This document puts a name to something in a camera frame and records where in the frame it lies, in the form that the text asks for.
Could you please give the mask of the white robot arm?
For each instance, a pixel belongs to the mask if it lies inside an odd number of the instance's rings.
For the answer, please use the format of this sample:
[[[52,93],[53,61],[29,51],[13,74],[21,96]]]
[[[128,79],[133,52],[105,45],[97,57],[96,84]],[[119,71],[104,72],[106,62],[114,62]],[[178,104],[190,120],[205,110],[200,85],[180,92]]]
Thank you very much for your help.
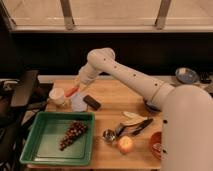
[[[194,85],[174,87],[115,61],[110,48],[94,49],[78,72],[91,84],[108,73],[162,111],[161,171],[213,171],[213,98]]]

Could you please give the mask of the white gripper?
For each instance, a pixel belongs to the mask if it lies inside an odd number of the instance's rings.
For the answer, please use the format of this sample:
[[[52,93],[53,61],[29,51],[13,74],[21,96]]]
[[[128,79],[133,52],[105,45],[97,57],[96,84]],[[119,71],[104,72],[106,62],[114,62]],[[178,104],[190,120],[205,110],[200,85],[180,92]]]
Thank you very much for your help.
[[[96,70],[90,64],[84,65],[79,70],[78,75],[79,75],[79,77],[77,76],[74,79],[74,87],[75,88],[80,87],[79,91],[81,93],[85,92],[89,88],[89,86],[90,86],[89,84],[91,84],[97,77]]]

